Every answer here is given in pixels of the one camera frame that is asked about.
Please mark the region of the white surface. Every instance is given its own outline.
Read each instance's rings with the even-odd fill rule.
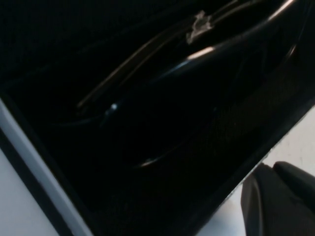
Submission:
[[[219,208],[197,236],[246,236],[241,194],[242,186]]]
[[[0,236],[58,236],[1,149]]]
[[[277,161],[288,162],[315,176],[315,108],[289,131],[263,162],[272,167]]]
[[[37,181],[41,184],[73,235],[93,236],[90,228],[87,226],[66,192],[1,99],[0,128]]]
[[[270,151],[263,163],[288,162],[315,176],[315,108]],[[241,209],[242,186],[227,200],[197,236],[246,236]]]

